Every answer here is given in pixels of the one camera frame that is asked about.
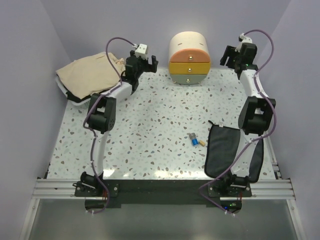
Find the yellow drawer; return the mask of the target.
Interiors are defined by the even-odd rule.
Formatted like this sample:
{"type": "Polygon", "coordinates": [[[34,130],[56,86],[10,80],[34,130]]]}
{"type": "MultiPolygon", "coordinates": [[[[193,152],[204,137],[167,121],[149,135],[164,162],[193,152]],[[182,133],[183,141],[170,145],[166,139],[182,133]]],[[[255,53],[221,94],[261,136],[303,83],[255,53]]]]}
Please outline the yellow drawer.
{"type": "Polygon", "coordinates": [[[172,75],[207,75],[210,68],[210,62],[170,62],[168,65],[172,75]]]}

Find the grey bottom drawer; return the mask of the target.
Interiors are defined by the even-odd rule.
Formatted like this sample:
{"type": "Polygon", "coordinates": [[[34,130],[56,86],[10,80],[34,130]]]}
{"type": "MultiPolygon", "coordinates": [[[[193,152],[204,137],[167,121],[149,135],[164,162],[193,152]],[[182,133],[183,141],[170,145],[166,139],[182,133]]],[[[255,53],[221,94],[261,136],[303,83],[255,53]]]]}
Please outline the grey bottom drawer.
{"type": "Polygon", "coordinates": [[[203,81],[206,74],[170,74],[172,81],[180,85],[196,85],[203,81]]]}

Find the cream round drawer organizer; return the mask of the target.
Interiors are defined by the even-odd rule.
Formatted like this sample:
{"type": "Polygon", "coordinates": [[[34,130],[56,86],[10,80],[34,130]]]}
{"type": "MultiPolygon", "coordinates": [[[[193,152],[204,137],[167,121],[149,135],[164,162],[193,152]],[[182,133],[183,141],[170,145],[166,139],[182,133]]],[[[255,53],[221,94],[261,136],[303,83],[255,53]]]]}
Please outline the cream round drawer organizer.
{"type": "Polygon", "coordinates": [[[172,37],[168,51],[172,63],[208,63],[211,58],[205,37],[198,32],[184,31],[172,37]]]}

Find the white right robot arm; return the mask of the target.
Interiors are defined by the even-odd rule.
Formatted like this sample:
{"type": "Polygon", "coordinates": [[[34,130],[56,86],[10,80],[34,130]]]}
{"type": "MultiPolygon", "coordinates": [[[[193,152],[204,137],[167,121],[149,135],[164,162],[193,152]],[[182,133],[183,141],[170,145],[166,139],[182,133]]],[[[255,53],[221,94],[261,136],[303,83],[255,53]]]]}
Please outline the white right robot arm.
{"type": "Polygon", "coordinates": [[[235,159],[228,168],[230,180],[223,183],[223,192],[235,196],[241,186],[249,181],[250,165],[257,144],[268,135],[275,116],[276,100],[268,97],[259,80],[258,66],[253,63],[258,48],[253,43],[228,45],[220,59],[220,65],[233,69],[244,88],[246,101],[238,117],[240,139],[235,159]]]}

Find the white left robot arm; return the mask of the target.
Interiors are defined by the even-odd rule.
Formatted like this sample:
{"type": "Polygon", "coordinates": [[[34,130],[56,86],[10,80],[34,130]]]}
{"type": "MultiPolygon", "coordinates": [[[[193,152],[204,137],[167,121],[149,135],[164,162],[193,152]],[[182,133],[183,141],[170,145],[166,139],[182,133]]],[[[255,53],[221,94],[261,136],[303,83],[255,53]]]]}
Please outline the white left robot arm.
{"type": "Polygon", "coordinates": [[[138,56],[133,50],[125,61],[125,70],[120,74],[120,82],[104,93],[94,93],[89,101],[83,127],[93,133],[90,149],[92,174],[83,172],[80,182],[92,196],[99,196],[106,189],[103,180],[103,157],[109,132],[116,123],[117,102],[131,96],[139,86],[142,73],[156,73],[159,61],[151,56],[151,63],[138,56]]]}

